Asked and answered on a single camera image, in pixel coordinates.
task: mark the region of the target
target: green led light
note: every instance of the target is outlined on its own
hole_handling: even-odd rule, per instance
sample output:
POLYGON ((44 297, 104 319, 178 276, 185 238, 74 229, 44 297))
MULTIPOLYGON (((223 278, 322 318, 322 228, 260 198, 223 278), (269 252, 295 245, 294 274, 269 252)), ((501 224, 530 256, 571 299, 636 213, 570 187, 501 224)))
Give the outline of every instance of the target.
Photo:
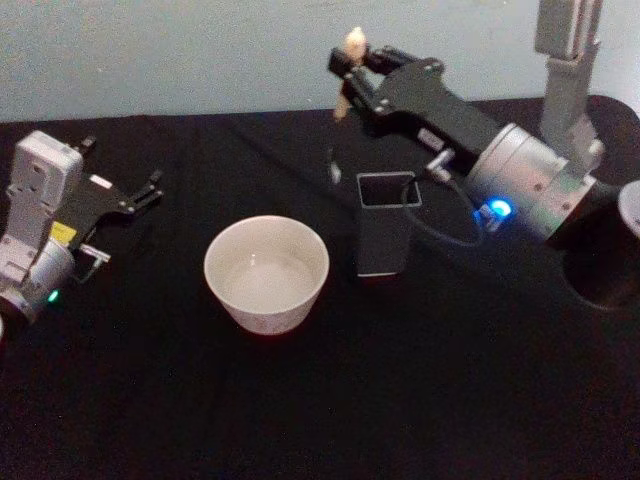
POLYGON ((49 303, 53 303, 58 299, 59 296, 60 296, 60 290, 54 290, 53 292, 51 292, 51 295, 49 295, 49 299, 47 301, 49 303))

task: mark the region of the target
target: bowl rim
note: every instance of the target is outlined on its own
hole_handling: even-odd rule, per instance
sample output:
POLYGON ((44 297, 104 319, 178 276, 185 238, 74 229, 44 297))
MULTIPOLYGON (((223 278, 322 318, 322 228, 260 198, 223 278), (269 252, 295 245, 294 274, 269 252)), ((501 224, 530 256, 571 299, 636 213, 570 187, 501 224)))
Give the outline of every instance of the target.
POLYGON ((209 289, 222 303, 230 306, 235 310, 238 310, 239 312, 247 313, 250 315, 280 315, 280 314, 285 314, 297 308, 302 307, 303 305, 313 300, 313 298, 320 293, 320 290, 322 290, 322 287, 324 286, 325 282, 327 281, 327 277, 329 276, 329 264, 330 264, 330 260, 329 260, 329 252, 327 250, 327 246, 322 240, 322 237, 320 237, 320 235, 318 235, 316 231, 312 229, 310 226, 289 217, 282 217, 279 215, 258 215, 255 217, 249 217, 243 220, 239 220, 238 222, 235 222, 229 225, 224 230, 222 230, 218 235, 216 235, 213 241, 209 244, 209 248, 207 248, 207 253, 204 256, 203 270, 204 270, 204 278, 207 282, 207 285, 209 286, 209 289), (213 256, 215 247, 220 242, 220 239, 223 238, 225 235, 227 235, 231 230, 241 228, 249 223, 261 222, 265 220, 290 223, 298 227, 302 227, 304 230, 309 231, 312 234, 312 237, 320 245, 320 250, 322 252, 322 272, 321 272, 319 281, 316 282, 311 293, 305 296, 303 300, 300 300, 299 302, 296 302, 295 304, 292 304, 291 306, 284 309, 272 310, 272 311, 257 311, 257 310, 247 309, 245 307, 240 307, 234 304, 233 302, 229 301, 229 299, 226 298, 225 295, 222 294, 222 292, 220 292, 217 288, 215 288, 213 286, 213 282, 209 278, 209 273, 207 272, 207 264, 209 263, 210 258, 213 256))

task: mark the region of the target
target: yellow warning label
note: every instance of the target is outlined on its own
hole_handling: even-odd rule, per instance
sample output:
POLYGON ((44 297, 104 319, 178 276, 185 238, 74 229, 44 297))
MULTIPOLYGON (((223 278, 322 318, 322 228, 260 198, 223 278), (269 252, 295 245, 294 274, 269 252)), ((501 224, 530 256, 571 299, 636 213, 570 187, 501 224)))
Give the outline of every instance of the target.
POLYGON ((67 227, 66 225, 58 222, 53 222, 53 227, 51 227, 51 237, 61 243, 65 247, 68 247, 73 240, 73 237, 76 236, 76 232, 73 228, 67 227))

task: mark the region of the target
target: gray wall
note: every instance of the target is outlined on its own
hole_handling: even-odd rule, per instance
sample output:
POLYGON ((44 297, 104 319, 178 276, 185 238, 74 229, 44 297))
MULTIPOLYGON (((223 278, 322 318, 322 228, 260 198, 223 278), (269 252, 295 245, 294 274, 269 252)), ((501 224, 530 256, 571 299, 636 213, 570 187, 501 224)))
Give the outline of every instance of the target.
MULTIPOLYGON (((329 107, 360 25, 448 65, 467 98, 544 91, 534 0, 3 0, 0 120, 329 107)), ((593 90, 640 111, 637 0, 605 0, 593 90)))

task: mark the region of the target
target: cable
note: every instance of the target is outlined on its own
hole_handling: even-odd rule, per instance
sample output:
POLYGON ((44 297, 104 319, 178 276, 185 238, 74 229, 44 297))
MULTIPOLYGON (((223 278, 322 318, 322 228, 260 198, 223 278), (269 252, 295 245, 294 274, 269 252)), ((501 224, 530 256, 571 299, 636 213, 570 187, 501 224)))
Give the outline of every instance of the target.
POLYGON ((430 227, 429 225, 427 225, 426 223, 424 223, 422 220, 420 220, 418 217, 414 215, 414 213, 411 211, 408 205, 409 189, 411 188, 411 185, 417 184, 418 182, 420 182, 421 180, 425 180, 426 178, 427 177, 415 177, 409 182, 407 182, 404 188, 402 189, 402 209, 404 210, 405 214, 407 215, 411 223, 421 231, 425 232, 426 234, 444 243, 449 243, 449 244, 452 244, 458 247, 463 247, 463 248, 476 248, 482 245, 482 243, 484 242, 484 227, 482 226, 480 215, 476 212, 476 208, 473 205, 473 202, 471 201, 469 196, 464 192, 464 190, 462 190, 462 188, 460 188, 460 186, 453 179, 450 179, 446 182, 442 182, 442 184, 448 187, 449 189, 453 190, 456 194, 458 194, 458 196, 462 199, 463 203, 471 213, 471 216, 474 220, 473 223, 476 226, 476 231, 478 234, 475 241, 468 242, 468 241, 460 240, 459 238, 455 238, 450 235, 447 235, 446 233, 443 233, 439 230, 436 230, 433 227, 430 227))

